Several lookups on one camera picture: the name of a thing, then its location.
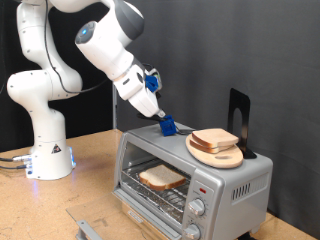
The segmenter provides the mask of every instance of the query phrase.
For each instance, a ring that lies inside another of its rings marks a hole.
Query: power cord
[[[75,94],[75,93],[85,93],[85,92],[90,92],[92,90],[95,90],[97,89],[98,87],[102,86],[104,83],[106,83],[107,81],[109,81],[108,79],[105,79],[104,81],[102,81],[101,83],[99,83],[98,85],[92,87],[92,88],[89,88],[89,89],[85,89],[85,90],[82,90],[82,91],[79,91],[79,92],[71,92],[71,91],[68,91],[64,85],[63,85],[63,82],[62,82],[62,79],[61,79],[61,76],[60,74],[58,73],[58,71],[56,70],[56,68],[53,66],[52,62],[51,62],[51,58],[50,58],[50,55],[49,55],[49,51],[48,51],[48,44],[47,44],[47,22],[48,22],[48,0],[46,0],[46,16],[45,16],[45,24],[44,24],[44,44],[45,44],[45,47],[46,47],[46,53],[47,53],[47,56],[48,56],[48,60],[49,60],[49,63],[50,63],[50,66],[51,68],[53,69],[53,71],[55,71],[55,73],[58,75],[59,77],[59,80],[60,80],[60,83],[61,83],[61,86],[63,88],[63,90],[67,93],[71,93],[71,94]]]

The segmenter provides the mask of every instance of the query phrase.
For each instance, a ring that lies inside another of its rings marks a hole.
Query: black cable
[[[2,162],[13,162],[13,159],[10,159],[10,158],[0,158],[0,161],[2,161]]]
[[[0,166],[0,169],[3,168],[3,169],[12,169],[12,170],[15,170],[15,169],[25,169],[27,168],[26,165],[20,165],[20,166],[17,166],[17,167],[13,167],[13,168],[8,168],[8,167],[3,167],[3,166]]]
[[[104,83],[106,83],[107,81],[109,81],[108,79],[105,79],[104,81],[102,81],[101,83],[99,83],[98,85],[92,87],[92,88],[89,88],[89,89],[85,89],[85,90],[82,90],[82,91],[79,91],[79,92],[71,92],[71,91],[68,91],[64,85],[63,85],[63,82],[62,82],[62,79],[61,79],[61,76],[60,74],[57,72],[56,68],[53,66],[52,62],[51,62],[51,58],[50,58],[50,55],[49,55],[49,51],[48,51],[48,45],[47,45],[47,22],[48,22],[48,18],[49,18],[49,15],[48,15],[48,0],[46,0],[46,16],[45,16],[45,24],[44,24],[44,44],[45,44],[45,47],[46,47],[46,52],[47,52],[47,56],[48,56],[48,60],[49,60],[49,63],[50,63],[50,66],[51,68],[53,69],[53,71],[55,71],[55,73],[59,76],[59,80],[60,80],[60,83],[61,83],[61,86],[63,88],[63,90],[67,93],[85,93],[85,92],[89,92],[89,91],[92,91],[92,90],[95,90],[97,89],[98,87],[102,86]]]

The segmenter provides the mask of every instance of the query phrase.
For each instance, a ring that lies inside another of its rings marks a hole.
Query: bread slice
[[[236,144],[239,139],[221,128],[194,131],[192,137],[208,148],[225,147]]]
[[[216,148],[209,148],[206,146],[201,145],[200,143],[198,143],[195,139],[191,138],[190,139],[190,145],[200,151],[203,152],[207,152],[207,153],[218,153],[221,151],[224,151],[226,149],[231,148],[232,146],[234,146],[234,144],[229,145],[229,146],[224,146],[224,147],[216,147]]]
[[[140,182],[156,191],[179,187],[186,182],[185,177],[163,164],[154,168],[149,168],[145,172],[141,172],[139,177]]]

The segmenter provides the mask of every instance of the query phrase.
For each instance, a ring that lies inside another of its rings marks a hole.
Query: table surface
[[[119,130],[110,130],[68,139],[77,167],[63,179],[31,180],[25,177],[24,170],[0,169],[0,240],[75,239],[78,227],[66,209],[94,201],[113,190],[121,134]],[[0,153],[0,157],[11,158],[28,151],[29,148],[13,150]],[[1,162],[1,165],[21,163]],[[315,239],[270,214],[253,237],[259,240]]]

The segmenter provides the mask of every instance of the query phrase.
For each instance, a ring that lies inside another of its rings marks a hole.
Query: toaster oven
[[[272,161],[257,154],[237,168],[217,169],[196,160],[185,141],[183,135],[163,137],[159,125],[123,133],[114,194],[166,239],[233,240],[256,232],[266,219]],[[164,191],[142,184],[139,173],[159,164],[186,182]]]

